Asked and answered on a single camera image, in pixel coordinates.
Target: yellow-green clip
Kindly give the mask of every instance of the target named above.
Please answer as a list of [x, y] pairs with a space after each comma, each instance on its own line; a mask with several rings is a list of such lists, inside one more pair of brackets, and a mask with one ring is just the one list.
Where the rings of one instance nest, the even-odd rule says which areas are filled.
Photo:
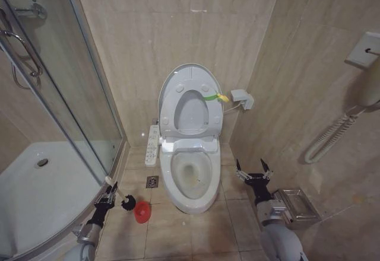
[[216, 93], [215, 95], [208, 96], [208, 97], [203, 97], [203, 99], [205, 101], [212, 101], [212, 100], [215, 100], [215, 99], [219, 99], [219, 100], [222, 100], [225, 103], [227, 103], [227, 102], [230, 101], [226, 95], [222, 95], [220, 93]]

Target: electrical box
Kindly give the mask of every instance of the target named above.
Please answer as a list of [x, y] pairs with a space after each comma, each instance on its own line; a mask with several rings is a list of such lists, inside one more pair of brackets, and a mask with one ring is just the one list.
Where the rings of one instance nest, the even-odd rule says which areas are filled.
[[360, 69], [368, 69], [379, 57], [371, 52], [380, 53], [380, 34], [366, 32], [344, 62]]
[[243, 89], [231, 91], [232, 101], [240, 101], [244, 110], [250, 110], [254, 105], [254, 98]]

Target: bidet remote control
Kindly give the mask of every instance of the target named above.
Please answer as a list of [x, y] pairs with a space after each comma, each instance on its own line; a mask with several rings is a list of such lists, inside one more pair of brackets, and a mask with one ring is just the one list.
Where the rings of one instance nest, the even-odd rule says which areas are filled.
[[159, 149], [159, 138], [159, 126], [151, 125], [149, 128], [147, 152], [145, 154], [145, 166], [147, 167], [153, 167], [156, 165], [157, 151]]

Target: soap dish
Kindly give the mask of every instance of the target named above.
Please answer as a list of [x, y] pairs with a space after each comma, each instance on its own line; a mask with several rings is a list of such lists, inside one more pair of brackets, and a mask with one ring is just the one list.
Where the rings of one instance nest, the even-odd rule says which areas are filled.
[[307, 228], [321, 220], [301, 188], [279, 189], [274, 196], [285, 203], [288, 211], [284, 213], [284, 220], [290, 228]]

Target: shower drain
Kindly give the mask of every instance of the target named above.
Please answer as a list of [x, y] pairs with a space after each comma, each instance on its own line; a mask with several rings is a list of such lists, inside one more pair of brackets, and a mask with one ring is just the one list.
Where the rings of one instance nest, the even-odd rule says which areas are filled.
[[146, 188], [157, 188], [159, 186], [158, 176], [148, 176]]
[[37, 166], [38, 167], [45, 166], [48, 162], [49, 160], [47, 158], [41, 159], [40, 161], [37, 162]]

